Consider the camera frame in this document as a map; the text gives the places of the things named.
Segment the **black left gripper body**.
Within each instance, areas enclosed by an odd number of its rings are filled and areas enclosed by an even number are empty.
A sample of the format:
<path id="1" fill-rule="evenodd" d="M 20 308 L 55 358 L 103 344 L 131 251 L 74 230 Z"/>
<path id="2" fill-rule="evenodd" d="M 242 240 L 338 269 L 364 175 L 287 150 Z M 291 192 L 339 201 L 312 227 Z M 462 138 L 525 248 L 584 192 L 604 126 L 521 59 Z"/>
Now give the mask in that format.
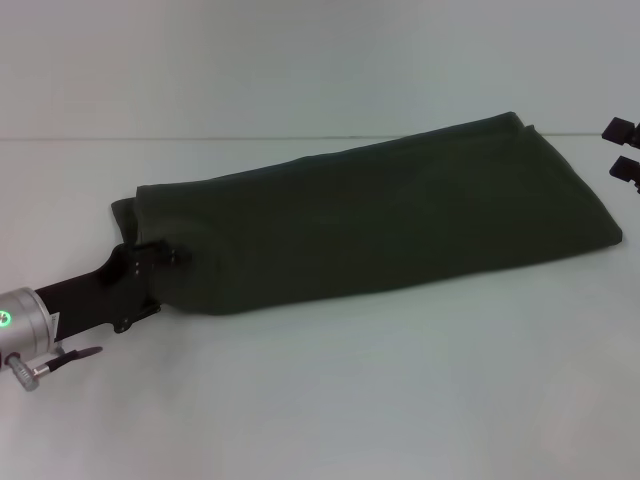
<path id="1" fill-rule="evenodd" d="M 79 334 L 109 324 L 123 333 L 161 310 L 150 279 L 161 258 L 159 243 L 121 244 L 99 269 L 39 288 L 48 312 L 58 314 L 58 334 Z"/>

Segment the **dark green t-shirt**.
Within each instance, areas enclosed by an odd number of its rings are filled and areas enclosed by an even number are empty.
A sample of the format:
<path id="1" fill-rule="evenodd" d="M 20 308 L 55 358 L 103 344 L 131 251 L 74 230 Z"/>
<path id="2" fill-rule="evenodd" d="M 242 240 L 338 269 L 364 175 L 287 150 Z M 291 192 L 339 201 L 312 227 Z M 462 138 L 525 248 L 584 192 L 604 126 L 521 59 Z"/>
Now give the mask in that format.
<path id="1" fill-rule="evenodd" d="M 198 314 L 379 293 L 619 244 L 596 194 L 517 115 L 116 201 L 123 238 L 190 255 L 153 296 Z"/>

